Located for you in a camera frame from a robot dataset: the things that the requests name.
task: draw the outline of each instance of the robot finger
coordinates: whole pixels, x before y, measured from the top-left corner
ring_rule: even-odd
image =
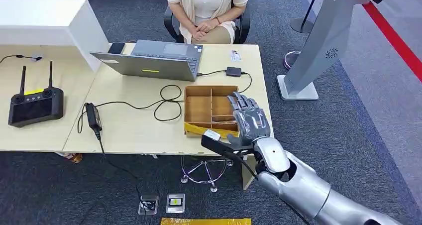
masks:
[[[232,96],[227,96],[228,101],[231,104],[231,107],[233,107],[233,110],[239,110],[239,104],[236,102],[236,100]]]
[[[252,103],[246,96],[242,95],[242,99],[245,101],[247,107],[252,108]]]
[[[240,108],[246,107],[246,102],[239,94],[239,92],[233,92],[234,96],[236,96],[237,103],[239,104]]]
[[[249,99],[248,99],[248,101],[250,101],[250,103],[252,104],[252,106],[253,106],[254,108],[259,108],[259,106],[258,106],[257,102],[256,102],[254,99],[249,98]]]

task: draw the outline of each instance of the red rope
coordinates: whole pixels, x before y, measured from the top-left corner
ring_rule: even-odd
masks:
[[[368,12],[369,16],[371,16],[372,20],[374,20],[375,24],[382,31],[387,40],[397,51],[397,53],[422,82],[421,60],[413,53],[410,47],[403,41],[397,32],[394,31],[393,27],[391,27],[391,25],[382,16],[382,14],[378,11],[372,2],[363,4],[363,7],[365,8],[366,12]]]

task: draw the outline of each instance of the person's hands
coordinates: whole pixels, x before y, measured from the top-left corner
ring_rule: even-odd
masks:
[[[197,27],[197,31],[209,32],[213,30],[215,27],[217,27],[218,25],[219,25],[218,20],[216,18],[213,18],[211,20],[201,22]]]
[[[196,41],[200,41],[207,33],[206,32],[194,32],[192,33],[192,38]]]
[[[229,134],[227,139],[230,143],[250,145],[254,139],[269,137],[271,135],[270,125],[264,111],[252,98],[247,98],[238,92],[234,96],[227,96],[233,107],[233,116],[239,128],[239,138]]]

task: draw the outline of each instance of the seated person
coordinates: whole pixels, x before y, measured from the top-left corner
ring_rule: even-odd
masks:
[[[236,30],[233,20],[242,15],[248,0],[167,1],[180,22],[185,43],[231,44]]]

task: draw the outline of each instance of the floor socket cover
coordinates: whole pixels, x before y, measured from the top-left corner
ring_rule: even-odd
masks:
[[[156,195],[142,195],[141,201],[155,205],[154,210],[146,209],[141,202],[139,202],[139,215],[156,215],[158,209],[158,196]]]
[[[185,194],[169,194],[166,202],[166,213],[181,214],[185,212]]]

